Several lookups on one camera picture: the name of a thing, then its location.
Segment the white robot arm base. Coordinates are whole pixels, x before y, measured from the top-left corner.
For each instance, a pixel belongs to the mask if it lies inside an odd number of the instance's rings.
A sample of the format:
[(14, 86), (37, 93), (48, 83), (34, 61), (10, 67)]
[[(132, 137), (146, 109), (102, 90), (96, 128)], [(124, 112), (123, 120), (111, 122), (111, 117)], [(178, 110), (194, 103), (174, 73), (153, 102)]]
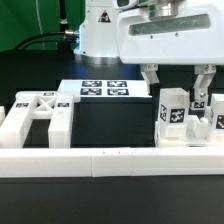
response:
[(77, 61), (90, 64), (120, 62), (116, 22), (119, 8), (131, 0), (85, 0), (85, 19), (79, 26), (79, 44), (74, 49)]

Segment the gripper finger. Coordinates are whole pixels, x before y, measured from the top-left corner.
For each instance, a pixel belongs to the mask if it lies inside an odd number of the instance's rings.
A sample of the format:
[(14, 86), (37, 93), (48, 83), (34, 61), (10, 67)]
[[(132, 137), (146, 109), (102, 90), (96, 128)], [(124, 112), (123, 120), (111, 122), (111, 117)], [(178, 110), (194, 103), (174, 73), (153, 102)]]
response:
[(159, 83), (157, 76), (158, 65), (157, 64), (141, 64), (141, 75), (147, 84), (147, 92), (149, 95), (153, 94), (153, 88)]
[(190, 103), (204, 101), (208, 103), (208, 87), (216, 74), (216, 66), (213, 64), (195, 65), (194, 73), (196, 80), (190, 91)]

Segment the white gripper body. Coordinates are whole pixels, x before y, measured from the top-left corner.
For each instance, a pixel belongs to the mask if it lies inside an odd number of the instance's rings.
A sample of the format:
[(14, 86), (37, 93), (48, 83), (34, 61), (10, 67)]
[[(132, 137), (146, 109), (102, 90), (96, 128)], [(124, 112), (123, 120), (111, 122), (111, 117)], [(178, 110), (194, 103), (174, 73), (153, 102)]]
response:
[(116, 28), (126, 64), (224, 65), (224, 3), (129, 3)]

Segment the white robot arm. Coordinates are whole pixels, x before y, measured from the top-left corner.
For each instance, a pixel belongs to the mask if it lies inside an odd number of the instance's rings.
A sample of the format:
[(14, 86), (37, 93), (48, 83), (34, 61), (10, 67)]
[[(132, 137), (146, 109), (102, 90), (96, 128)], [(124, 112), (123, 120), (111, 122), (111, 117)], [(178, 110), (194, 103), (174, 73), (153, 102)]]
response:
[(138, 64), (147, 84), (160, 65), (193, 65), (193, 100), (208, 100), (208, 86), (224, 65), (224, 0), (115, 0), (120, 59)]

